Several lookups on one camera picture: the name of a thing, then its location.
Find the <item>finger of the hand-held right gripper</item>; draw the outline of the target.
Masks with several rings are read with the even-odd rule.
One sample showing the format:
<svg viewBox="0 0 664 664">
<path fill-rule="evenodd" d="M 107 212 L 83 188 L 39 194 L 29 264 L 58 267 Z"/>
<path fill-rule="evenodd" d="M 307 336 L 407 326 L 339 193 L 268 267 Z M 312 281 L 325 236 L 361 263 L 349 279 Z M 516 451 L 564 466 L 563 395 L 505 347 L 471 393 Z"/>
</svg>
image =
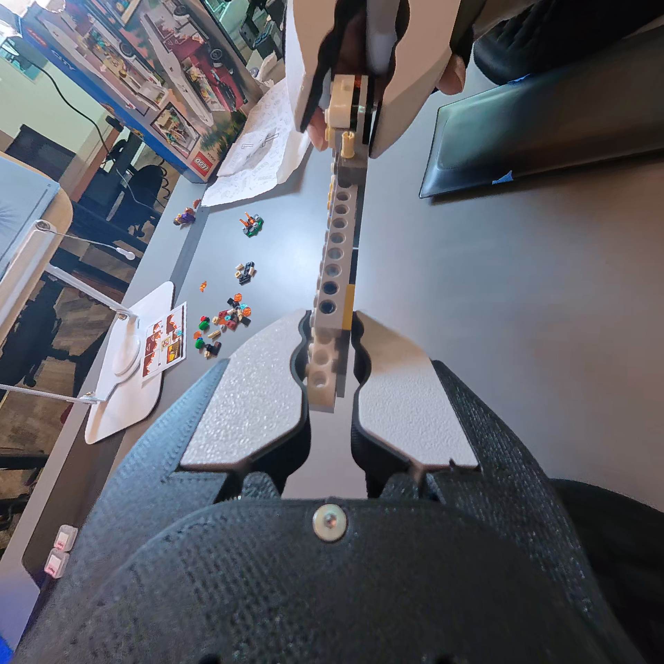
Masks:
<svg viewBox="0 0 664 664">
<path fill-rule="evenodd" d="M 335 25 L 336 1 L 288 1 L 286 87 L 294 126 L 304 133 L 317 107 L 331 97 L 331 56 L 323 45 Z"/>
<path fill-rule="evenodd" d="M 469 27 L 464 1 L 367 1 L 366 54 L 372 84 L 369 156 L 407 130 L 436 88 Z"/>
</svg>

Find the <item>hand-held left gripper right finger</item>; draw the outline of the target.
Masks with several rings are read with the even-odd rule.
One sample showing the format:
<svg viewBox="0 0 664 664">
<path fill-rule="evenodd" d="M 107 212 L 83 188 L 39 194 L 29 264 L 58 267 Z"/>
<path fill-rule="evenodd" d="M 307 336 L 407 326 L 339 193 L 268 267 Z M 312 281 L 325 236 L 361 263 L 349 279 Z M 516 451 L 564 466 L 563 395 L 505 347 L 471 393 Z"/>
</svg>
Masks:
<svg viewBox="0 0 664 664">
<path fill-rule="evenodd" d="M 397 473 L 421 484 L 428 473 L 479 468 L 434 361 L 414 341 L 363 311 L 353 315 L 351 452 L 369 486 Z"/>
</svg>

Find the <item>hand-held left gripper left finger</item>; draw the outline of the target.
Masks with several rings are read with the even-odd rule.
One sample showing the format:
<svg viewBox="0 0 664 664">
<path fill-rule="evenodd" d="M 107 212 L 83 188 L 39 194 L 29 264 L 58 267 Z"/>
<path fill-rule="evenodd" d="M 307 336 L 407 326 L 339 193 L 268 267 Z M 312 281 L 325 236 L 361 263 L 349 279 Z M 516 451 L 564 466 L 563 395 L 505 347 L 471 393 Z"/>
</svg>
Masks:
<svg viewBox="0 0 664 664">
<path fill-rule="evenodd" d="M 260 471 L 277 486 L 307 459 L 309 406 L 299 361 L 311 311 L 296 310 L 230 356 L 180 461 L 187 471 Z"/>
</svg>

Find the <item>grey lego beam build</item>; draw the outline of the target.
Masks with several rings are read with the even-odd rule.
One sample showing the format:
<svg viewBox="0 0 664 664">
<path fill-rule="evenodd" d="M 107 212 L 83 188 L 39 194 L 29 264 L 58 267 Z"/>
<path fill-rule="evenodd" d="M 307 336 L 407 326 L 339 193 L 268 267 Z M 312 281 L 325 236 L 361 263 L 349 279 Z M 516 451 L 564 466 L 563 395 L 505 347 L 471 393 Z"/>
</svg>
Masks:
<svg viewBox="0 0 664 664">
<path fill-rule="evenodd" d="M 374 92 L 369 76 L 336 75 L 325 111 L 333 162 L 307 365 L 310 407 L 322 412 L 345 391 Z"/>
</svg>

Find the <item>pile of small lego pieces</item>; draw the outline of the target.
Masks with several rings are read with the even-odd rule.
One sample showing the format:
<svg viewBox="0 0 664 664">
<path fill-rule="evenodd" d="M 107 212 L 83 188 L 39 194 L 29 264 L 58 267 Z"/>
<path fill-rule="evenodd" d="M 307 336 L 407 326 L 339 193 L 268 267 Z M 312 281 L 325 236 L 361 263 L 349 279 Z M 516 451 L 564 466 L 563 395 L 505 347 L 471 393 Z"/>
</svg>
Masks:
<svg viewBox="0 0 664 664">
<path fill-rule="evenodd" d="M 217 358 L 222 346 L 221 338 L 229 331 L 247 328 L 252 323 L 252 309 L 241 293 L 227 300 L 227 307 L 213 317 L 201 317 L 193 334 L 195 349 L 205 359 Z"/>
</svg>

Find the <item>lego sticker sheet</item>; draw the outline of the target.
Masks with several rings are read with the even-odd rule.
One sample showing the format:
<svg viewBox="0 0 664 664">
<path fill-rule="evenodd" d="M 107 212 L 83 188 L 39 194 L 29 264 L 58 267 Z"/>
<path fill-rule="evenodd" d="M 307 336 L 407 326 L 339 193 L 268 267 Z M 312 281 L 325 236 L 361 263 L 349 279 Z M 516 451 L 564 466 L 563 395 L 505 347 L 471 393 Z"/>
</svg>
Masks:
<svg viewBox="0 0 664 664">
<path fill-rule="evenodd" d="M 146 382 L 186 358 L 187 303 L 147 326 L 141 378 Z"/>
</svg>

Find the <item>lego set box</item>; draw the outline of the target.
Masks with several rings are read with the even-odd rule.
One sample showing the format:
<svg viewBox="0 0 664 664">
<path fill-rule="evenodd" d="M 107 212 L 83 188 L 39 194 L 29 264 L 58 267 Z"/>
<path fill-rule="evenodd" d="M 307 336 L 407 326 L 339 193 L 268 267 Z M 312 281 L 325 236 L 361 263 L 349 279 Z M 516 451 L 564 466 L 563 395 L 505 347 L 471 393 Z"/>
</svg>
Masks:
<svg viewBox="0 0 664 664">
<path fill-rule="evenodd" d="M 32 1 L 21 36 L 194 183 L 262 96 L 209 1 Z"/>
</svg>

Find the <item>white booklet stand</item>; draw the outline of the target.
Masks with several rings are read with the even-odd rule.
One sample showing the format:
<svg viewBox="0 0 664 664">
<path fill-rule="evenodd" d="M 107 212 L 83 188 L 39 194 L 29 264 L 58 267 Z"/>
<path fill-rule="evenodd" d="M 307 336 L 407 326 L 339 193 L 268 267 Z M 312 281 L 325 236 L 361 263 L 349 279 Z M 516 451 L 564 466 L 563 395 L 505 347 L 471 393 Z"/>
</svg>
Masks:
<svg viewBox="0 0 664 664">
<path fill-rule="evenodd" d="M 91 445 L 137 424 L 154 410 L 162 393 L 162 368 L 144 374 L 145 347 L 158 315 L 166 315 L 172 308 L 175 285 L 166 281 L 133 305 L 118 303 L 76 276 L 45 262 L 47 250 L 54 246 L 57 236 L 61 233 L 54 225 L 39 219 L 13 250 L 1 277 L 1 334 L 5 335 L 15 322 L 17 315 L 11 311 L 18 305 L 20 295 L 28 295 L 29 278 L 37 278 L 43 272 L 92 297 L 115 313 L 96 386 L 79 396 L 6 384 L 1 384 L 1 389 L 89 406 L 85 440 Z"/>
</svg>

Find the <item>white printed paper bag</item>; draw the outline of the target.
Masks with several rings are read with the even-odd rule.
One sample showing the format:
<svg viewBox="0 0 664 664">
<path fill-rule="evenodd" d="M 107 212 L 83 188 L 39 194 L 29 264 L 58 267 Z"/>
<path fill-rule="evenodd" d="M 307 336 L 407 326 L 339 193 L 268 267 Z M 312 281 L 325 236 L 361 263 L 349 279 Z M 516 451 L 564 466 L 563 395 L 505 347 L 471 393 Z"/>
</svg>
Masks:
<svg viewBox="0 0 664 664">
<path fill-rule="evenodd" d="M 248 201 L 287 181 L 299 167 L 310 137 L 295 129 L 286 79 L 261 97 L 205 190 L 203 207 Z"/>
</svg>

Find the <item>black office chair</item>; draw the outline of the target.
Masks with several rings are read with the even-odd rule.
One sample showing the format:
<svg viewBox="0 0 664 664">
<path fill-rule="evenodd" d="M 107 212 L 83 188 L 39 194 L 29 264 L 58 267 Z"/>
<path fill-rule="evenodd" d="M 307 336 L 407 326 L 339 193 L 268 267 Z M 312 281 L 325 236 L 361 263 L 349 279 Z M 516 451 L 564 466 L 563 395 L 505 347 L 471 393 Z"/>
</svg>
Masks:
<svg viewBox="0 0 664 664">
<path fill-rule="evenodd" d="M 72 229 L 79 237 L 109 245 L 123 242 L 145 251 L 144 226 L 154 230 L 162 216 L 156 204 L 165 170 L 160 164 L 135 168 L 131 160 L 140 146 L 135 135 L 117 140 L 79 201 L 72 204 Z"/>
</svg>

